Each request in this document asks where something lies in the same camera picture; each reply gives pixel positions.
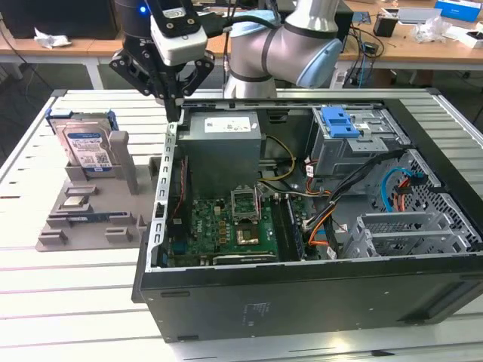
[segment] gray 3d-printed holder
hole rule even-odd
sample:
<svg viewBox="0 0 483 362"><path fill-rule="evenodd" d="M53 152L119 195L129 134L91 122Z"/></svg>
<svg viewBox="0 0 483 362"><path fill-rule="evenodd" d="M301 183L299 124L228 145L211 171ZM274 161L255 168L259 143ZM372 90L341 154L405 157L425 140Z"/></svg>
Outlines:
<svg viewBox="0 0 483 362"><path fill-rule="evenodd" d="M38 237L38 251L139 247L144 220L152 216L152 179L157 179L158 169L136 167L128 140L125 131L109 135L109 147L119 162L113 165L115 177L89 178L82 167L67 165L69 178Z"/></svg>

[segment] blue hard drive label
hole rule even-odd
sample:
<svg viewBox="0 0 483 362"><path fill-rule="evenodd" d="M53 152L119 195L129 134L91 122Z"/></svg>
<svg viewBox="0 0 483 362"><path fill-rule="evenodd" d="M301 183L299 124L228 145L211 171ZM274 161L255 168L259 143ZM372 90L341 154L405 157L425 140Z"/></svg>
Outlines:
<svg viewBox="0 0 483 362"><path fill-rule="evenodd" d="M98 132L68 133L67 140L75 157L87 171L104 172L112 168L108 147Z"/></svg>

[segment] black cable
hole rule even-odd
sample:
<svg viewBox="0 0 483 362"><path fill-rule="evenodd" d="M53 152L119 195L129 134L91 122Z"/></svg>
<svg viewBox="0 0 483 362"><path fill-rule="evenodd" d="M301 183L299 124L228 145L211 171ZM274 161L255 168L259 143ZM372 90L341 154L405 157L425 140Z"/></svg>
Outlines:
<svg viewBox="0 0 483 362"><path fill-rule="evenodd" d="M37 75L37 77L51 90L51 91L54 91L54 89L52 88L52 86L47 83L47 81L45 79L43 79L38 73L36 70L33 69L32 67L32 64L30 64L29 62L27 62L25 60L25 58L23 58L20 53L17 51L17 49L15 49L12 44L10 44L10 42L8 41L7 37L5 36L5 34L3 33L3 29L2 27L0 26L0 34L2 34L2 38L5 40L5 42L7 43L8 47L15 53L15 55L17 55L27 66L30 67L30 69L35 73L35 75Z"/></svg>
<svg viewBox="0 0 483 362"><path fill-rule="evenodd" d="M233 10L232 13L230 13L231 7L232 7L232 2L228 1L228 7L226 8L226 20L227 23L233 19L235 16L236 8L239 6L239 0L236 0L235 4L233 5ZM229 41L229 32L226 32L225 34L225 45L223 47L223 84L222 84L222 89L223 92L225 91L225 85L227 82L227 74L226 70L229 67L229 58L228 58L228 41Z"/></svg>
<svg viewBox="0 0 483 362"><path fill-rule="evenodd" d="M235 23L243 23L245 21L251 21L252 23L257 23L257 24L260 24L260 25L264 25L266 26L267 28L269 29L277 29L277 26L270 23L269 21L267 20L264 20L264 19L260 19L259 17L253 17L251 15L242 15L240 17L236 17L234 19L231 19L228 23L227 23L227 26L231 26Z"/></svg>
<svg viewBox="0 0 483 362"><path fill-rule="evenodd" d="M471 122L471 124L476 124L478 118L480 118L480 115L482 113L483 113L483 106L480 108L480 110L478 111L478 113L476 113L475 119L473 119L473 122Z"/></svg>
<svg viewBox="0 0 483 362"><path fill-rule="evenodd" d="M380 56L382 56L384 54L384 51L386 50L386 47L384 46L384 43L382 40L380 40L378 37L376 37L374 34L370 34L369 32L366 32L365 30L362 30L360 28L357 28L357 27L352 27L353 29L356 29L359 31L359 35L361 35L361 32L363 32L364 34L367 34L369 35L370 37L376 39L379 44L380 44L380 47L381 47L381 52L378 53L378 54L368 54L367 52L365 53L366 54L366 57L369 57L369 58L379 58Z"/></svg>
<svg viewBox="0 0 483 362"><path fill-rule="evenodd" d="M359 46L359 39L354 34L349 33L349 35L353 36L355 38L355 40L357 41L357 50L358 50L358 53L357 53L357 60L355 61L354 64L352 64L352 67L350 69L350 72L347 74L346 79L344 80L343 87L347 84L347 81L349 79L351 79L352 74L353 74L355 68L357 67L357 63L359 63L359 60L361 59L361 47Z"/></svg>
<svg viewBox="0 0 483 362"><path fill-rule="evenodd" d="M406 149L396 149L393 151L381 153L377 156L374 156L370 160L366 161L363 165L355 169L351 172L346 178L339 182L332 193L329 195L327 199L327 205L337 203L342 196L343 193L350 190L356 183L363 180L376 166L376 164L380 164L382 161L390 160L393 158L400 158ZM310 225L317 225L319 220L321 220L325 216L324 211L322 211L314 220L312 220L309 224Z"/></svg>
<svg viewBox="0 0 483 362"><path fill-rule="evenodd" d="M349 32L348 35L352 36L355 38L357 41L357 48L358 48L358 55L357 55L357 60L356 62L352 65L348 75L346 76L346 80L344 81L343 86L347 84L347 82L352 78L352 74L354 73L354 70L357 68L357 64L359 60L361 59L361 54L364 54L365 57L372 59L371 61L371 68L369 70L368 75L366 76L365 79L361 79L360 82L365 83L366 81L369 80L369 78L372 76L372 72L374 71L374 62L376 61L377 58L381 57L386 50L384 47L384 43L375 35L370 34L369 32L366 32L365 30L362 30L358 27L355 27L351 24L351 30L352 32ZM370 54L365 50L364 47L364 42L362 41L362 33L370 35L372 38L375 38L379 43L380 43L380 52L376 54ZM358 74L360 73L360 70L357 71L355 74L355 77L358 77Z"/></svg>

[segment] motherboard chip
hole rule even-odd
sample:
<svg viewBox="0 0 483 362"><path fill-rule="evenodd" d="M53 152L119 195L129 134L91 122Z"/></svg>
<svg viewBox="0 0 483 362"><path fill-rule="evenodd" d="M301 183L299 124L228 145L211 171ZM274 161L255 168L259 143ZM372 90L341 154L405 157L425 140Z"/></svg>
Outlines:
<svg viewBox="0 0 483 362"><path fill-rule="evenodd" d="M236 226L236 243L238 245L258 245L258 225L238 224Z"/></svg>

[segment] paper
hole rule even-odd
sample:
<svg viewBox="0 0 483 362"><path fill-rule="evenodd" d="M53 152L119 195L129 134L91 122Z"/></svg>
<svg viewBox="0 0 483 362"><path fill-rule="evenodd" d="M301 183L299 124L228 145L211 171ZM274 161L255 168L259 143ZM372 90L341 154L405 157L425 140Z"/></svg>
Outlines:
<svg viewBox="0 0 483 362"><path fill-rule="evenodd" d="M65 35L44 34L43 32L39 32L37 28L35 28L35 37L33 40L37 41L42 47L47 49L65 47L72 44Z"/></svg>
<svg viewBox="0 0 483 362"><path fill-rule="evenodd" d="M460 26L452 26L450 29L446 30L443 33L445 38L459 40L462 35L465 35L467 32L471 32L469 29L462 28Z"/></svg>

